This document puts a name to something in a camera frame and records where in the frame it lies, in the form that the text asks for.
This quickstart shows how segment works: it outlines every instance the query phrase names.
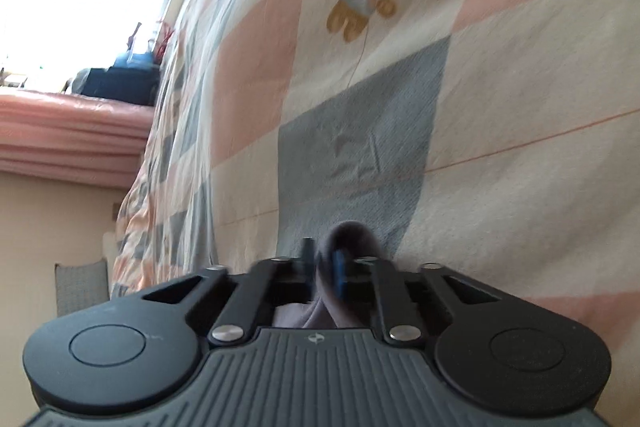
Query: bed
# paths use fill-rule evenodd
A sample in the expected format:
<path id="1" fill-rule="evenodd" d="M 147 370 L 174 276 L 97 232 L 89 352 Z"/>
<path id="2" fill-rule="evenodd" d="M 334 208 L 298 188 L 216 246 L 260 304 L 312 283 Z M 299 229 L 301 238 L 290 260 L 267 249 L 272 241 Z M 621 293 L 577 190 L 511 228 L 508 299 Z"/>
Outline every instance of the bed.
<path id="1" fill-rule="evenodd" d="M 0 87 L 0 171 L 127 190 L 151 107 Z"/>
<path id="2" fill-rule="evenodd" d="M 356 219 L 597 331 L 640 425 L 639 0 L 186 0 L 112 295 Z"/>

